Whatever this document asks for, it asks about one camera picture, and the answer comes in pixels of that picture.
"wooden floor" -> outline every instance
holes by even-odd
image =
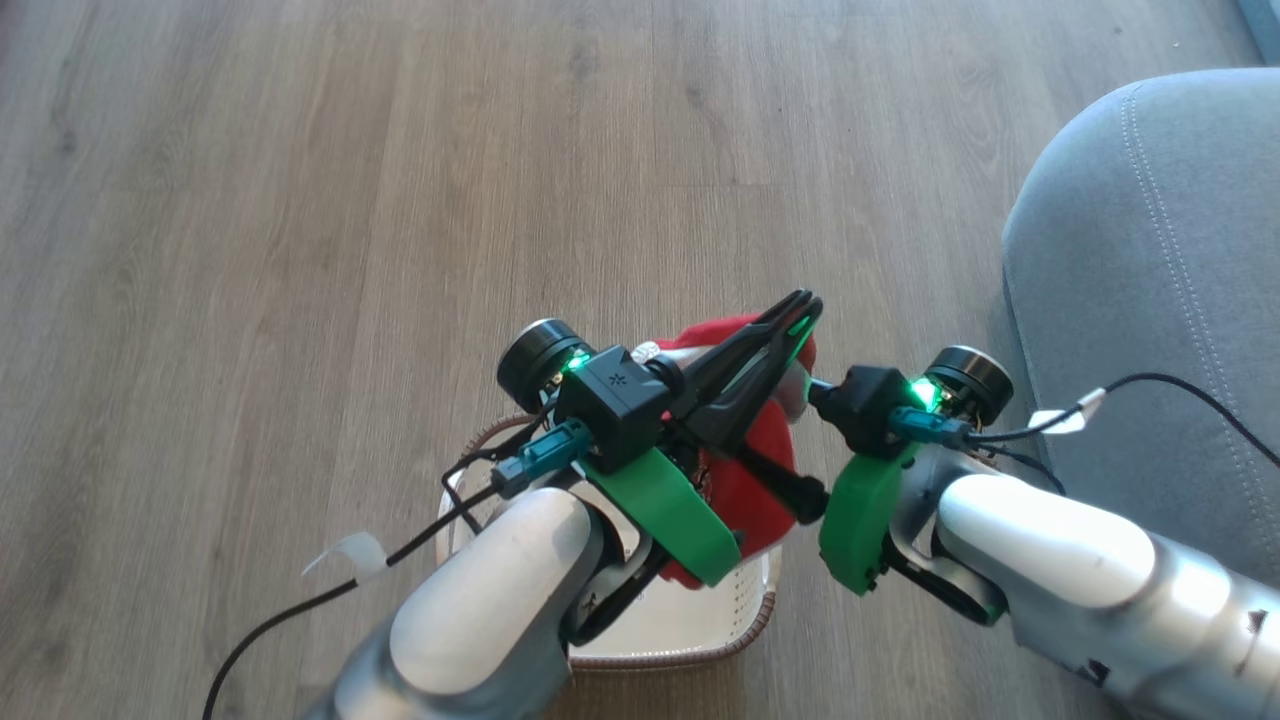
[[[1016,366],[1000,232],[1041,149],[1125,82],[1257,61],[1231,0],[0,1],[5,717],[196,716],[343,579],[300,578],[321,548],[433,516],[531,319],[634,343],[804,284],[827,377]],[[737,660],[550,716],[1110,712],[1007,628],[786,552]],[[429,555],[264,638],[223,716],[301,710]]]

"red fabric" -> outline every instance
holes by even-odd
[[[686,328],[676,340],[659,340],[657,343],[663,350],[719,345],[755,318],[756,315],[740,315],[708,320]],[[796,361],[812,372],[815,356],[817,345],[810,337],[800,348]],[[771,400],[760,410],[746,433],[746,443],[774,462],[795,469],[791,428],[777,402]],[[730,530],[746,533],[742,544],[744,559],[772,547],[795,525],[795,519],[736,460],[723,460],[704,452],[703,465],[707,466],[710,478],[709,488],[704,492],[708,505]],[[676,580],[687,588],[701,587],[701,582],[676,561],[668,564],[660,577]]]

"green 3d-printed part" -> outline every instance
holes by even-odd
[[[865,594],[882,573],[881,547],[897,505],[902,464],[915,456],[911,443],[893,460],[855,455],[836,478],[818,548],[836,582]]]
[[[657,448],[612,475],[588,461],[582,468],[618,510],[703,583],[714,585],[742,561],[724,521]]]

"white basket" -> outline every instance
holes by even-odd
[[[529,420],[508,418],[498,423],[474,439],[467,452],[500,442]],[[488,484],[490,466],[477,461],[449,478],[449,484],[461,497],[470,497]],[[630,555],[639,539],[635,527],[588,483],[579,483],[572,492],[604,511]],[[489,500],[471,514],[483,525],[500,502]],[[449,496],[443,496],[440,515],[452,509]],[[436,536],[436,564],[443,565],[474,537],[466,523],[451,524]],[[741,652],[769,623],[781,562],[782,550],[774,547],[742,564],[714,588],[698,591],[655,579],[599,638],[570,647],[570,662],[576,670],[650,670],[712,662]]]

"cable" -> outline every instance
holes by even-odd
[[[1004,455],[1010,460],[1027,465],[1032,470],[1036,470],[1037,473],[1044,475],[1044,478],[1050,482],[1050,484],[1053,486],[1053,491],[1057,492],[1057,495],[1066,497],[1066,487],[1062,486],[1062,480],[1057,479],[1057,475],[1055,475],[1052,470],[1050,470],[1043,462],[1032,457],[1030,455],[1014,452],[1012,450],[1006,450],[1004,447],[1000,447],[998,445],[979,445],[978,450],[982,450],[983,452],[989,452],[992,455]]]
[[[1116,380],[1116,382],[1114,382],[1114,383],[1103,387],[1102,389],[1107,395],[1110,395],[1110,393],[1112,393],[1112,392],[1123,388],[1126,384],[1132,384],[1132,383],[1137,383],[1137,382],[1142,382],[1142,380],[1151,380],[1151,382],[1158,382],[1158,383],[1171,384],[1171,386],[1174,386],[1176,388],[1181,388],[1181,389],[1189,392],[1190,395],[1194,395],[1202,402],[1204,402],[1206,405],[1208,405],[1210,407],[1212,407],[1213,411],[1216,411],[1219,415],[1221,415],[1222,419],[1226,420],[1226,423],[1229,425],[1231,425],[1231,428],[1234,428],[1235,432],[1240,433],[1240,437],[1243,437],[1245,441],[1248,441],[1248,443],[1252,445],[1253,448],[1258,451],[1258,454],[1261,454],[1263,457],[1266,457],[1268,462],[1271,462],[1276,468],[1280,468],[1280,456],[1277,456],[1274,450],[1271,450],[1261,439],[1258,439],[1257,436],[1254,436],[1252,432],[1249,432],[1249,429],[1244,427],[1244,423],[1242,423],[1230,410],[1228,410],[1225,405],[1222,405],[1221,402],[1219,402],[1212,395],[1204,392],[1203,389],[1196,387],[1194,384],[1192,384],[1192,383],[1189,383],[1189,382],[1187,382],[1187,380],[1184,380],[1181,378],[1178,378],[1178,377],[1174,377],[1174,375],[1169,375],[1169,374],[1165,374],[1165,373],[1134,373],[1132,375],[1125,375],[1125,377],[1120,378],[1119,380]],[[1046,420],[1046,421],[1043,421],[1043,423],[1041,423],[1038,425],[1034,425],[1032,428],[1025,428],[1025,429],[1021,429],[1021,430],[1014,430],[1014,432],[1010,432],[1010,433],[998,433],[998,434],[969,433],[969,436],[966,436],[966,439],[970,443],[974,443],[974,445],[978,445],[978,443],[992,443],[992,442],[1009,442],[1009,441],[1014,441],[1014,439],[1023,439],[1023,438],[1027,438],[1027,437],[1032,437],[1032,436],[1037,436],[1039,433],[1043,433],[1048,428],[1052,428],[1053,425],[1056,425],[1056,424],[1066,420],[1068,418],[1070,418],[1071,415],[1074,415],[1076,413],[1080,413],[1082,410],[1083,410],[1083,406],[1079,402],[1076,402],[1073,407],[1070,407],[1068,410],[1064,410],[1064,411],[1059,413],[1057,415],[1055,415],[1053,418],[1051,418],[1051,419],[1048,419],[1048,420]]]
[[[460,496],[457,488],[454,488],[449,483],[449,478],[453,477],[454,473],[471,465],[476,460],[493,461],[500,457],[509,457],[511,455],[515,455],[515,452],[520,450],[521,446],[532,439],[534,433],[538,432],[538,427],[541,425],[547,420],[547,418],[550,416],[552,410],[554,407],[556,407],[556,396],[553,396],[550,400],[547,401],[545,405],[543,405],[543,409],[538,411],[538,415],[535,415],[534,419],[529,421],[529,424],[526,424],[524,428],[520,428],[509,438],[499,442],[493,447],[481,447],[475,452],[468,452],[462,457],[460,457],[458,461],[454,462],[452,468],[445,470],[444,474],[440,475],[440,486],[444,487],[444,493],[449,496],[449,501],[453,503],[453,506],[457,507],[458,505],[462,503],[462,496]],[[468,528],[471,528],[472,534],[479,536],[480,530],[484,529],[480,527],[480,523],[475,519],[475,516],[471,515],[471,512],[466,511],[462,512],[462,520],[467,524]]]
[[[448,512],[445,512],[444,515],[442,515],[438,520],[435,520],[434,523],[431,523],[430,525],[428,525],[426,529],[422,530],[421,533],[419,533],[413,539],[408,541],[408,543],[406,543],[404,547],[397,550],[394,553],[392,553],[390,556],[388,556],[387,557],[387,566],[392,568],[396,564],[398,564],[408,553],[413,552],[415,550],[417,550],[419,547],[421,547],[422,543],[425,543],[426,541],[431,539],[431,537],[435,533],[439,533],[440,530],[443,530],[445,528],[445,525],[448,525],[453,520],[458,519],[463,512],[471,510],[476,505],[480,505],[485,500],[489,500],[490,497],[493,497],[494,495],[497,495],[497,492],[498,492],[497,488],[488,487],[488,488],[477,492],[476,495],[468,497],[465,502],[462,502],[460,505],[456,505]],[[283,610],[283,611],[273,615],[269,620],[266,620],[265,623],[262,623],[259,626],[256,626],[252,630],[250,630],[250,633],[247,635],[244,635],[244,639],[242,639],[239,643],[237,643],[237,646],[234,648],[232,648],[230,653],[227,656],[227,660],[223,661],[223,666],[219,667],[218,669],[218,674],[214,675],[214,683],[209,687],[209,697],[205,698],[205,711],[201,715],[201,717],[204,717],[204,720],[212,720],[212,717],[214,717],[214,706],[218,703],[218,692],[221,691],[223,683],[227,682],[227,675],[230,674],[232,666],[236,665],[236,661],[239,660],[241,655],[244,655],[244,651],[248,650],[248,646],[253,644],[253,642],[257,641],[257,638],[262,637],[264,634],[266,634],[269,630],[271,630],[276,625],[279,625],[279,624],[282,624],[282,623],[284,623],[287,620],[291,620],[293,618],[297,618],[298,615],[302,615],[303,612],[307,612],[308,610],[314,610],[316,607],[320,607],[321,605],[325,605],[326,602],[332,602],[334,600],[338,600],[339,597],[347,594],[348,592],[356,589],[358,585],[356,584],[355,579],[347,580],[346,583],[343,583],[343,584],[340,584],[340,585],[338,585],[338,587],[335,587],[335,588],[333,588],[330,591],[323,592],[323,593],[312,597],[311,600],[305,600],[305,601],[294,605],[293,607],[289,607],[287,610]]]

